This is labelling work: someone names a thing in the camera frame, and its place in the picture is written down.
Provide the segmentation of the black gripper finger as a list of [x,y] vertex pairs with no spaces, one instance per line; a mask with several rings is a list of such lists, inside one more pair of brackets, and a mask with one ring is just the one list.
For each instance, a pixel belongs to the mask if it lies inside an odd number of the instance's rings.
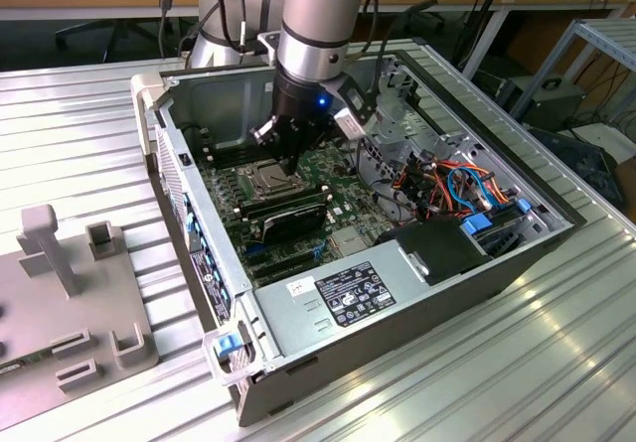
[[257,146],[270,157],[280,157],[280,136],[277,131],[278,117],[270,116],[263,124],[252,127],[249,133]]
[[295,173],[302,155],[309,150],[314,150],[327,134],[328,130],[323,128],[298,128],[286,133],[282,159],[285,173]]

